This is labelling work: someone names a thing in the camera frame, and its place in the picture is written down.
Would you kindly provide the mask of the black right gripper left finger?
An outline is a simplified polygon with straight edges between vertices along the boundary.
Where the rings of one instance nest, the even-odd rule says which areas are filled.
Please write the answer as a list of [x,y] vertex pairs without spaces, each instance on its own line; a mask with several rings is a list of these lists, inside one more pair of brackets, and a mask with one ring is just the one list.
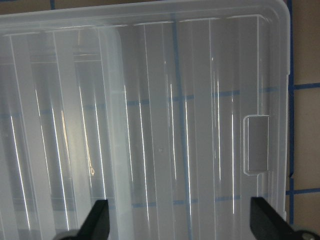
[[107,199],[97,200],[79,230],[69,230],[56,235],[57,240],[108,240],[110,213]]

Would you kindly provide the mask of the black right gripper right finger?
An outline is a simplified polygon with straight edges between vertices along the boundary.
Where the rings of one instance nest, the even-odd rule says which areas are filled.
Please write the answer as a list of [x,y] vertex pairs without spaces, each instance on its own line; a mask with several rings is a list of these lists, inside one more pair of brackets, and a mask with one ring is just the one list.
[[312,231],[294,230],[263,197],[250,199],[250,230],[256,240],[318,240],[320,238]]

